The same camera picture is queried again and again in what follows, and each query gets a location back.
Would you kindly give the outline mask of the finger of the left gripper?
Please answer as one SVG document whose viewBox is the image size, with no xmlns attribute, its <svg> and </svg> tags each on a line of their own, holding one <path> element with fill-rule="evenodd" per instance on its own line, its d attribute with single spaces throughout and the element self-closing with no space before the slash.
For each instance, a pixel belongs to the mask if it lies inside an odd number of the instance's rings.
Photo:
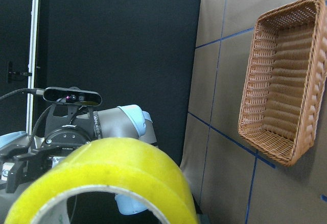
<svg viewBox="0 0 327 224">
<path fill-rule="evenodd" d="M 20 184 L 33 181 L 27 171 L 24 171 L 26 166 L 27 159 L 21 155 L 14 156 L 14 165 L 7 177 L 6 193 L 14 193 Z"/>
</svg>

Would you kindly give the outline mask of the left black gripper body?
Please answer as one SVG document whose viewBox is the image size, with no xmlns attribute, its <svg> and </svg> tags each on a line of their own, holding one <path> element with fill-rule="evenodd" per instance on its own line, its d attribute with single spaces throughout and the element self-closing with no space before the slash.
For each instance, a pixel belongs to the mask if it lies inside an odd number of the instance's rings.
<svg viewBox="0 0 327 224">
<path fill-rule="evenodd" d="M 19 131 L 1 136 L 1 178 L 7 178 L 14 156 L 27 159 L 31 178 L 38 178 L 64 159 L 71 151 L 89 143 L 92 134 L 77 126 L 62 126 L 45 138 Z"/>
</svg>

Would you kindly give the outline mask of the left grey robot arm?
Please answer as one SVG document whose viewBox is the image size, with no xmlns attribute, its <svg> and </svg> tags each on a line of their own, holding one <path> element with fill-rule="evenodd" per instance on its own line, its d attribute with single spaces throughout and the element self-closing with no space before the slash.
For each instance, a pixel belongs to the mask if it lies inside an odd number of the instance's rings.
<svg viewBox="0 0 327 224">
<path fill-rule="evenodd" d="M 56 108 L 51 105 L 42 113 L 31 134 L 1 136 L 1 221 L 30 183 L 79 147 L 112 137 L 157 143 L 150 114 L 137 105 L 103 111 L 80 107 L 65 116 L 56 116 Z"/>
</svg>

